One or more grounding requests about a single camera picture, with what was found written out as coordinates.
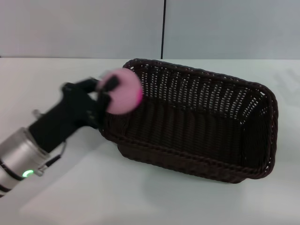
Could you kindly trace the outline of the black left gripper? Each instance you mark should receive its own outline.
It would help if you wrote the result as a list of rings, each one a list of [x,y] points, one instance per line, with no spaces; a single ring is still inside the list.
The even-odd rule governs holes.
[[[50,153],[82,127],[102,127],[111,97],[99,92],[97,101],[90,93],[112,91],[119,85],[117,75],[106,75],[99,82],[94,78],[62,86],[61,101],[29,126],[29,132],[37,145]]]

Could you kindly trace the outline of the dark brown woven basket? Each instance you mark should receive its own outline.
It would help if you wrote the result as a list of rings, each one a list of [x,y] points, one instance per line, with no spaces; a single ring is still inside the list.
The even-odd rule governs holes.
[[[226,183],[268,176],[278,103],[266,86],[169,62],[132,59],[143,99],[107,114],[101,134],[131,160]]]

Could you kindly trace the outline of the pink toy peach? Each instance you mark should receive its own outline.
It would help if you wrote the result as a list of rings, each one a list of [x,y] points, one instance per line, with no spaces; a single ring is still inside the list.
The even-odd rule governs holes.
[[[117,68],[108,71],[101,78],[97,84],[97,90],[104,87],[114,75],[117,76],[119,85],[108,92],[111,102],[106,111],[115,115],[126,114],[141,103],[143,98],[142,84],[138,76],[130,69]]]

